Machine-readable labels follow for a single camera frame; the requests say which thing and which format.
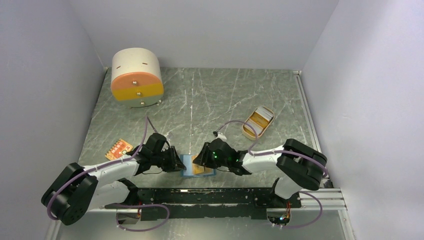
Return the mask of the blue leather card holder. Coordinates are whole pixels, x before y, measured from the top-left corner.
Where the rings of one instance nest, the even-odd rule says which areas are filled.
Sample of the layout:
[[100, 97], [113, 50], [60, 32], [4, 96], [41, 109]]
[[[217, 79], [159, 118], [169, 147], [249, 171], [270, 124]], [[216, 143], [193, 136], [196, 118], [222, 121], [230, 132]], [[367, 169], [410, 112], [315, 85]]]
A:
[[197, 155], [182, 154], [179, 157], [185, 166], [185, 169], [180, 171], [180, 175], [183, 178], [201, 178], [216, 175], [215, 169], [207, 168], [193, 163], [193, 160], [197, 157]]

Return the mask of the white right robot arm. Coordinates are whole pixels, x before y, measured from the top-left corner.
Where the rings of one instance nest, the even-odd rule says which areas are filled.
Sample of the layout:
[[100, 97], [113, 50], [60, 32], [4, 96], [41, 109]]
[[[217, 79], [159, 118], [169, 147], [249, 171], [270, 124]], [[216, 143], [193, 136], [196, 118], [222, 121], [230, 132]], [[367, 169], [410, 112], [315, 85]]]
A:
[[227, 168], [238, 176], [251, 175], [256, 172], [279, 170], [272, 186], [270, 202], [275, 207], [282, 207], [293, 194], [302, 189], [316, 191], [321, 181], [328, 175], [327, 157], [319, 151], [289, 138], [273, 149], [262, 151], [235, 150], [220, 138], [206, 142], [193, 163], [210, 168]]

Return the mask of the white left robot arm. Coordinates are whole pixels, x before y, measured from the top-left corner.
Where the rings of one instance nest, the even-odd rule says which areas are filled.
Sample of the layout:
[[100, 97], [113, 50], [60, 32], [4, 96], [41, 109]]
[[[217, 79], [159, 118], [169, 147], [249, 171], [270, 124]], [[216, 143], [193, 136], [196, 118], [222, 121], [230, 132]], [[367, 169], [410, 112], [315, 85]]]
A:
[[139, 188], [129, 178], [143, 174], [151, 167], [165, 173], [186, 167], [173, 145], [159, 133], [147, 142], [108, 162], [81, 166], [68, 164], [41, 197], [52, 220], [69, 226], [93, 209], [107, 205], [132, 208], [142, 203]]

